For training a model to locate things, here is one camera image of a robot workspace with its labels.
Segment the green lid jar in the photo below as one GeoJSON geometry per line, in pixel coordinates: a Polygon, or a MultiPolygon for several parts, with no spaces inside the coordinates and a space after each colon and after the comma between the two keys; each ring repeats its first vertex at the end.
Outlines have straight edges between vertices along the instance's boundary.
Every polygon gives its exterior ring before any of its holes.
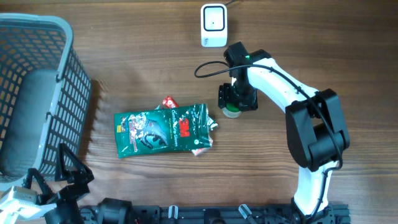
{"type": "Polygon", "coordinates": [[[226,106],[222,109],[222,112],[228,118],[237,118],[241,115],[241,111],[232,103],[227,103],[226,106]]]}

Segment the green 3M gloves package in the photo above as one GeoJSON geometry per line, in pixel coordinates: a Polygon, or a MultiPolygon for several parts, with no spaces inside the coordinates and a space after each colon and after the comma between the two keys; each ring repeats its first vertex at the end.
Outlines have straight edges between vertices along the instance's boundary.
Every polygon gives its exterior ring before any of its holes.
{"type": "Polygon", "coordinates": [[[212,146],[206,104],[114,115],[119,158],[212,146]]]}

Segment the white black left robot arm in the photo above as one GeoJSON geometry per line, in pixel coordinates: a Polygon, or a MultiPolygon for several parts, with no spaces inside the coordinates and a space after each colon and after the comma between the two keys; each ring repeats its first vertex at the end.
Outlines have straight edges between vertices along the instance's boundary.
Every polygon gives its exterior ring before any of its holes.
{"type": "MultiPolygon", "coordinates": [[[[83,208],[78,206],[78,201],[89,194],[88,184],[94,179],[91,169],[65,143],[60,143],[56,155],[55,180],[66,181],[68,185],[54,193],[40,172],[30,168],[22,186],[30,189],[32,181],[36,180],[42,191],[36,202],[39,205],[55,205],[44,215],[47,223],[83,223],[83,208]]],[[[86,206],[85,209],[90,210],[96,223],[135,223],[132,203],[128,201],[105,198],[96,206],[86,206]]]]}

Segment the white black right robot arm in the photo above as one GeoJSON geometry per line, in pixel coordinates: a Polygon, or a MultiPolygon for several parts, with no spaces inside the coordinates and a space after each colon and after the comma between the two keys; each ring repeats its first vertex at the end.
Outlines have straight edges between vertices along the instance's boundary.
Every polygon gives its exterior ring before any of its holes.
{"type": "Polygon", "coordinates": [[[229,118],[254,111],[261,91],[284,112],[287,145],[299,166],[293,204],[301,221],[319,219],[328,205],[330,176],[342,168],[350,143],[338,95],[301,83],[265,50],[249,53],[241,42],[230,45],[224,59],[232,81],[219,87],[219,108],[229,118]]]}

